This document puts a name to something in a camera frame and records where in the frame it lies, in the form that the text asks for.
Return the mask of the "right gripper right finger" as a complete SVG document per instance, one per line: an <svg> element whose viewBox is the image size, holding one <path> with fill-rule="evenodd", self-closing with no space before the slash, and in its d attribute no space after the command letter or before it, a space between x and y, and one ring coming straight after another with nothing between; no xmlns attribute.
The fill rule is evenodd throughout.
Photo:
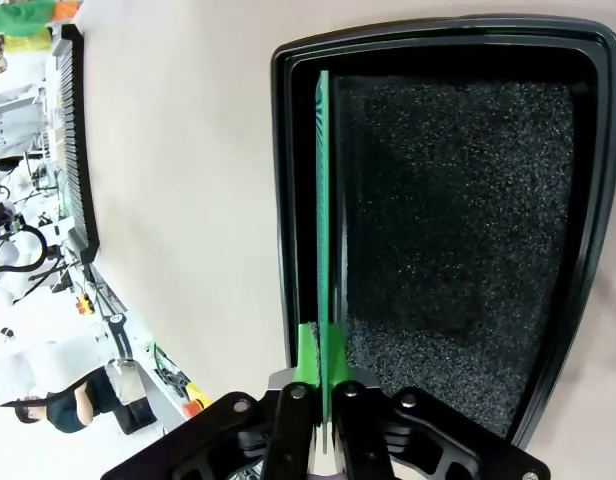
<svg viewBox="0 0 616 480"><path fill-rule="evenodd" d="M394 479L398 463L425 479L549 479L540 460L426 392L389 396L346 359L345 339L330 326L330 419L349 479Z"/></svg>

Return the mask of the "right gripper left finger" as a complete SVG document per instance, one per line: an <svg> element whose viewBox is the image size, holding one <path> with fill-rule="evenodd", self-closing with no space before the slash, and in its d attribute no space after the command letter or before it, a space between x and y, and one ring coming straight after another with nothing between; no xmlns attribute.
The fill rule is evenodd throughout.
<svg viewBox="0 0 616 480"><path fill-rule="evenodd" d="M288 383L259 400L224 395L103 477L231 479L260 466L262 479L306 479L321 408L315 325L300 324L297 339L297 366L271 376L289 374Z"/></svg>

